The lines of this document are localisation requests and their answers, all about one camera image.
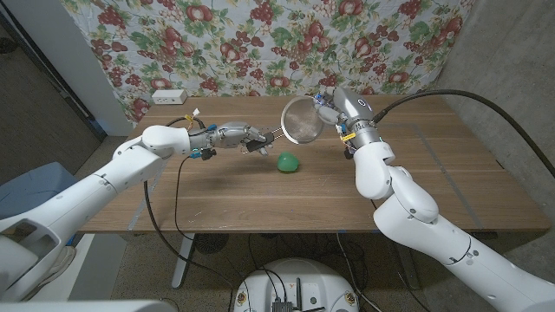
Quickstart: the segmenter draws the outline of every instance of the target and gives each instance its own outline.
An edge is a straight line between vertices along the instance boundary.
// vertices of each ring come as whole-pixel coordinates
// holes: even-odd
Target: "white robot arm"
[[[213,147],[245,145],[249,152],[267,154],[273,141],[244,122],[229,122],[193,130],[152,126],[114,152],[112,161],[70,186],[44,204],[0,220],[0,233],[26,227],[30,234],[20,241],[0,234],[0,301],[19,301],[42,281],[62,247],[83,225],[119,193],[152,178],[163,159],[189,154],[210,159]]]
[[[330,91],[333,104],[317,105],[333,107],[339,112],[336,123],[355,134],[349,144],[355,151],[356,189],[368,199],[386,198],[374,213],[386,237],[436,259],[499,311],[555,310],[553,283],[519,269],[451,224],[404,168],[389,166],[395,156],[369,122],[372,110],[360,95]]]

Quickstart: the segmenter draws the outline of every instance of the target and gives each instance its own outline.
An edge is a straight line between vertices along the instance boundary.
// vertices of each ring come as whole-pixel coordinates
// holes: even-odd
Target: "wire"
[[[526,131],[520,126],[520,124],[515,119],[513,119],[513,117],[511,117],[510,114],[504,111],[503,108],[499,107],[497,104],[486,99],[485,97],[479,96],[472,92],[455,90],[455,89],[443,89],[443,90],[430,90],[430,91],[420,92],[417,94],[412,94],[389,104],[380,113],[374,116],[372,121],[375,124],[377,124],[390,110],[401,105],[402,103],[417,99],[419,97],[430,96],[430,95],[460,95],[460,96],[464,96],[464,97],[476,100],[486,105],[487,107],[490,107],[493,111],[495,111],[495,113],[499,114],[511,126],[513,126],[514,130],[516,130],[517,133],[520,134],[522,139],[524,139],[524,141],[528,144],[528,146],[536,153],[536,156],[538,156],[539,160],[544,164],[545,168],[547,168],[550,174],[555,178],[555,167],[545,156],[545,154],[541,151],[541,149],[539,149],[538,145],[536,145],[536,143],[532,140],[532,138],[528,135],[528,133],[526,133]]]
[[[160,301],[169,301],[169,302],[175,304],[175,308],[177,309],[177,312],[180,312],[180,306],[179,306],[179,304],[177,304],[177,302],[174,299],[167,298],[167,297],[161,297]]]
[[[231,293],[230,293],[230,297],[229,297],[229,306],[227,307],[227,310],[231,311],[232,310],[232,302],[233,302],[233,284],[230,281],[228,281],[227,278],[225,278],[225,276],[223,276],[221,273],[217,272],[216,270],[210,269],[210,268],[208,268],[208,267],[206,267],[206,266],[204,266],[200,263],[196,263],[193,260],[190,260],[186,257],[181,256],[181,254],[176,249],[174,249],[174,247],[172,247],[172,245],[166,240],[166,238],[162,234],[162,231],[160,230],[160,227],[158,226],[158,224],[156,223],[156,220],[154,219],[153,207],[150,205],[150,198],[148,197],[148,182],[145,180],[143,185],[144,185],[144,191],[145,191],[145,201],[147,202],[147,209],[148,209],[148,215],[150,216],[150,221],[153,223],[153,227],[156,230],[156,233],[158,234],[158,236],[160,237],[162,242],[164,243],[164,245],[179,259],[185,261],[186,263],[194,265],[198,268],[210,271],[213,274],[219,276],[221,279],[223,279],[225,281],[225,283],[227,283],[229,285],[229,287],[231,288]]]
[[[318,244],[318,241],[315,242],[315,250],[317,250],[317,252],[310,253],[310,254],[307,253],[306,246],[304,246],[302,250],[296,250],[295,248],[291,247],[291,245],[284,238],[284,235],[279,234],[278,236],[281,242],[285,245],[285,247],[287,247],[287,249],[289,249],[293,254],[296,254],[296,255],[305,255],[305,257],[308,257],[310,259],[317,260],[317,261],[322,261],[322,258],[330,257],[330,256],[343,257],[343,253],[341,252],[337,244],[337,241],[335,241],[335,239],[330,239],[330,237],[327,234],[324,235],[325,240],[322,241],[323,244]],[[348,244],[348,247],[350,247],[353,250],[353,251],[346,250],[345,253],[347,254],[347,258],[351,262],[353,274],[355,275],[355,278],[356,278],[356,283],[359,289],[366,289],[366,286],[369,281],[368,279],[369,270],[365,261],[366,255],[365,255],[364,249],[355,242],[349,241],[347,242],[347,244]]]
[[[378,208],[375,206],[374,200],[371,199],[370,202],[372,202],[372,205],[374,206],[374,209],[377,210]],[[430,312],[430,309],[428,309],[428,308],[424,305],[424,303],[422,303],[422,302],[415,296],[415,294],[413,293],[413,290],[407,285],[407,283],[405,283],[405,280],[402,278],[401,273],[399,273],[399,271],[397,271],[397,275],[399,276],[399,278],[401,278],[402,284],[405,286],[405,288],[407,288],[407,290],[408,290],[408,292],[410,293],[410,295],[418,302],[418,304],[420,304],[421,307],[422,307],[423,309],[425,309],[427,312]]]
[[[249,303],[249,311],[252,311],[251,308],[251,295],[249,295],[249,286],[246,285],[246,280],[245,277],[241,275],[241,273],[239,273],[239,271],[237,269],[235,269],[235,266],[233,266],[232,261],[225,256],[225,260],[227,260],[227,262],[229,263],[229,265],[232,266],[233,270],[237,273],[237,275],[241,276],[241,279],[243,280],[243,283],[245,284],[245,288],[246,288],[246,301]]]
[[[251,253],[251,259],[252,259],[252,263],[254,264],[254,269],[258,270],[258,265],[257,265],[257,261],[254,259],[254,255],[252,254],[252,248],[251,248],[251,235],[249,234],[249,252]],[[264,272],[266,272],[266,275],[268,276],[268,278],[270,279],[271,282],[271,286],[274,287],[274,291],[276,292],[276,298],[279,298],[278,296],[278,289],[276,288],[276,284],[274,284],[274,281],[271,279],[270,274],[268,274],[268,270],[264,267],[264,265],[262,265],[262,269],[264,270]]]
[[[281,277],[279,277],[278,273],[272,271],[272,270],[268,270],[268,269],[256,269],[256,270],[264,270],[266,271],[266,274],[268,274],[268,272],[272,273],[273,275],[277,276],[277,278],[279,279],[279,282],[281,282],[281,287],[283,287],[284,289],[284,301],[287,302],[287,292],[285,292],[285,284],[284,284],[284,280],[281,279]]]
[[[316,253],[316,247],[314,247],[314,248],[309,247],[309,245],[304,241],[301,234],[297,233],[297,238],[304,245],[304,248],[306,248],[306,250],[308,250],[310,252],[310,254],[314,255]]]
[[[376,310],[378,312],[382,312],[380,310],[380,308],[378,308],[378,305],[375,302],[368,299],[360,290],[358,290],[358,293],[362,297],[362,299],[364,299],[366,302],[368,302],[372,306],[372,308],[374,308],[374,310]]]
[[[174,123],[178,122],[178,121],[182,121],[182,120],[186,120],[185,117],[178,117],[168,123],[166,123],[166,127],[170,127],[171,125],[173,125]]]
[[[180,194],[181,168],[183,167],[183,164],[185,164],[185,160],[187,160],[187,159],[189,159],[189,156],[187,156],[185,159],[183,159],[183,161],[181,161],[180,169],[177,171],[177,186],[175,186],[175,206],[174,206],[174,210],[173,210],[173,221],[175,223],[175,228],[181,234],[181,236],[183,236],[184,238],[192,241],[193,239],[188,237],[187,235],[185,235],[185,233],[177,225],[177,198]]]
[[[401,273],[399,273],[399,271],[397,271],[397,275],[399,276],[399,278],[401,278],[402,284],[405,285],[405,287],[407,288],[408,292],[410,293],[410,295],[420,304],[420,306],[425,309],[427,312],[430,312],[430,309],[428,309],[424,303],[422,303],[420,301],[420,299],[418,299],[418,297],[416,297],[415,293],[413,292],[413,290],[407,285],[407,283],[405,283],[405,280],[402,278]]]
[[[358,287],[356,287],[356,282],[355,282],[355,276],[353,275],[353,270],[350,267],[350,263],[349,263],[349,259],[347,258],[347,254],[345,254],[345,249],[343,248],[343,246],[341,245],[341,239],[339,239],[339,233],[336,233],[337,235],[337,243],[339,244],[339,248],[341,248],[341,252],[343,253],[343,256],[345,257],[345,261],[347,262],[347,267],[349,268],[349,273],[350,273],[350,278],[353,281],[353,286],[355,286],[355,290],[356,292],[359,293],[359,295],[362,296],[362,298],[364,298],[364,300],[366,300],[366,302],[368,302],[372,308],[374,308],[376,311],[378,312],[382,312],[380,310],[380,308],[378,307],[377,304],[375,304],[373,301],[369,300],[362,292],[361,290],[358,289]]]
[[[342,293],[342,294],[333,302],[333,304],[331,305],[330,311],[333,311],[333,308],[336,306],[336,304],[337,304],[337,302],[339,301],[339,299],[341,299],[343,296],[347,295],[348,293],[349,293],[349,291],[348,291],[348,290],[345,290],[345,292]]]
[[[200,121],[200,119],[198,119],[197,117],[193,117],[193,120],[195,120],[195,121],[197,121],[197,123],[199,123],[199,127],[200,127],[201,129],[205,129],[205,128],[206,128],[204,122]]]

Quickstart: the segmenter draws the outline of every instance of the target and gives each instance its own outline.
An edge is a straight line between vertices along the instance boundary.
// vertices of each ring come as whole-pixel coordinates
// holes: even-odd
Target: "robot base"
[[[303,258],[285,258],[264,267],[277,273],[284,281],[287,302],[291,302],[291,305],[281,304],[284,308],[279,311],[291,311],[291,307],[301,311],[316,311],[318,308],[333,312],[358,311],[356,294],[349,282],[322,263]],[[284,302],[284,286],[277,276],[271,272],[268,274],[271,281],[263,270],[257,270],[241,283],[235,297],[234,312],[271,312],[272,304],[279,304],[275,303],[276,296],[280,302]],[[271,282],[276,285],[277,294]]]

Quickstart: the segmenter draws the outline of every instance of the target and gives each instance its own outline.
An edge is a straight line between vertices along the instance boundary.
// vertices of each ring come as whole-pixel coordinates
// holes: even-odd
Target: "wall outlet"
[[[183,104],[186,99],[185,90],[156,90],[153,94],[154,104]]]

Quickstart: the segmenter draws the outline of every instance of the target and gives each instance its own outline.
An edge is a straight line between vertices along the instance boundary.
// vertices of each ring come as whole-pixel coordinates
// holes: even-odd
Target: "green toy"
[[[294,172],[298,168],[298,159],[289,152],[283,152],[277,158],[277,169],[281,172]]]

